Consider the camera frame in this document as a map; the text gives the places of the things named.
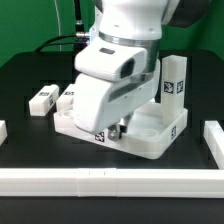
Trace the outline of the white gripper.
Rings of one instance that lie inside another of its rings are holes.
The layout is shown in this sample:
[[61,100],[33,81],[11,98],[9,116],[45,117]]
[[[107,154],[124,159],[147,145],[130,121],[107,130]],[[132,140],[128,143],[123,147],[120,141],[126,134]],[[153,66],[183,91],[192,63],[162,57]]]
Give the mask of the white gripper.
[[150,63],[142,47],[97,37],[76,56],[75,68],[80,74],[75,81],[74,123],[91,134],[109,127],[111,141],[119,140],[120,131],[127,132],[132,112],[158,90],[160,63]]

